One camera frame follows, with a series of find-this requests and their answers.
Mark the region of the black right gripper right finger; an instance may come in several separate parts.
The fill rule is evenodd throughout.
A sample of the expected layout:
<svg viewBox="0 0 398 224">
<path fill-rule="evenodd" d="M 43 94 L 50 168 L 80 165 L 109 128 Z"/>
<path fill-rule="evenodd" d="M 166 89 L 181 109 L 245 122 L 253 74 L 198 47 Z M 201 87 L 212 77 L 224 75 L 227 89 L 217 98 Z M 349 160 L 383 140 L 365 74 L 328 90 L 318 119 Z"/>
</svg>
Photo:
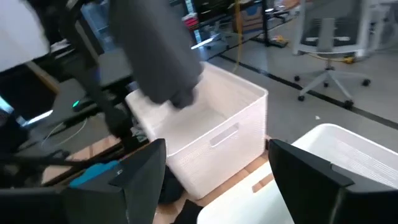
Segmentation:
<svg viewBox="0 0 398 224">
<path fill-rule="evenodd" d="M 278 139 L 268 156 L 295 223 L 397 224 L 397 189 Z"/>
</svg>

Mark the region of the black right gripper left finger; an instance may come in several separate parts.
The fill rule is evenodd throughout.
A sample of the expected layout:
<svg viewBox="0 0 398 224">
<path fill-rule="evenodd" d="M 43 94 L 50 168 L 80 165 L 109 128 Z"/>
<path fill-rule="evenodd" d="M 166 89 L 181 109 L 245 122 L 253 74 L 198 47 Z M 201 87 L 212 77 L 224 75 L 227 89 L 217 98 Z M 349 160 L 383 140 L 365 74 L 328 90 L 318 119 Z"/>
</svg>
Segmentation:
<svg viewBox="0 0 398 224">
<path fill-rule="evenodd" d="M 156 139 L 112 168 L 63 191 L 68 223 L 152 223 L 165 174 L 166 144 Z"/>
</svg>

